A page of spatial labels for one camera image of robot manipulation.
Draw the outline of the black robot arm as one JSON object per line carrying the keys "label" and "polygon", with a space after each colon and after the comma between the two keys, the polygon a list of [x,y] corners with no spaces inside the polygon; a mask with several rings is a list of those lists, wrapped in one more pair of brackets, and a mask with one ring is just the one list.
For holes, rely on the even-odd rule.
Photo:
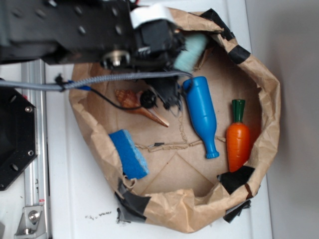
{"label": "black robot arm", "polygon": [[148,84],[165,109],[180,106],[177,78],[165,78],[185,48],[168,8],[135,0],[3,0],[0,62],[99,63],[151,72]]}

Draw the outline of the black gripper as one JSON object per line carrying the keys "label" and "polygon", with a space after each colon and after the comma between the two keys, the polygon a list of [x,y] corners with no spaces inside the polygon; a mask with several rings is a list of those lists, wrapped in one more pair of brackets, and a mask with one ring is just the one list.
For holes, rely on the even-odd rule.
{"label": "black gripper", "polygon": [[[177,26],[167,20],[144,23],[134,30],[136,49],[114,50],[104,56],[106,69],[136,72],[170,72],[177,69],[177,57],[185,50],[186,39]],[[163,75],[143,79],[160,98],[166,110],[176,106],[182,110],[178,76]]]}

